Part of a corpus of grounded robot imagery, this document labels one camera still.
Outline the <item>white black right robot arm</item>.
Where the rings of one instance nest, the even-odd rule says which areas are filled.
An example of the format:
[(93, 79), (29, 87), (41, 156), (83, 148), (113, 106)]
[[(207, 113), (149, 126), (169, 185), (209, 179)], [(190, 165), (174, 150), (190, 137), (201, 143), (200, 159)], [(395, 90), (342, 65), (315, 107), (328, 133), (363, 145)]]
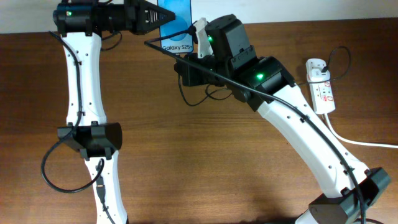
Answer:
[(352, 155), (309, 107), (293, 76), (274, 57), (258, 57), (234, 15), (182, 30), (198, 45), (175, 70), (186, 86), (227, 86), (288, 140), (315, 176), (321, 195), (297, 223), (367, 223), (366, 211), (390, 184), (387, 172)]

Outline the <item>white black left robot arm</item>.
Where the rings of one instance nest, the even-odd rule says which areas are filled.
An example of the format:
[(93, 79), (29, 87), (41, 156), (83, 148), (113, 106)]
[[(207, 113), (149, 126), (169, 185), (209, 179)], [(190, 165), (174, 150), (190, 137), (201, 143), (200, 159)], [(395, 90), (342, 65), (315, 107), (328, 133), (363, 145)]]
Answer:
[(144, 35), (175, 20), (174, 12), (148, 1), (62, 1), (53, 12), (55, 38), (65, 51), (69, 102), (66, 125), (57, 130), (60, 142), (78, 152), (90, 173), (97, 223), (128, 223), (118, 177), (123, 134), (109, 123), (100, 85), (100, 53), (104, 31)]

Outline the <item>blue Galaxy smartphone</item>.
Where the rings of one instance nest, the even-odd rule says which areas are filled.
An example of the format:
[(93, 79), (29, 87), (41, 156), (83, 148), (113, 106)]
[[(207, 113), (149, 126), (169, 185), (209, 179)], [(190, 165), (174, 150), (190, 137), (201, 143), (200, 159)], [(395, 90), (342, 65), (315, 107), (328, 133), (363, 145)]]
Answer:
[[(191, 0), (158, 0), (158, 6), (175, 13), (175, 20), (160, 27), (160, 36), (165, 37), (187, 30), (192, 25)], [(173, 54), (185, 54), (193, 51), (193, 39), (190, 34), (180, 34), (160, 41), (164, 50)]]

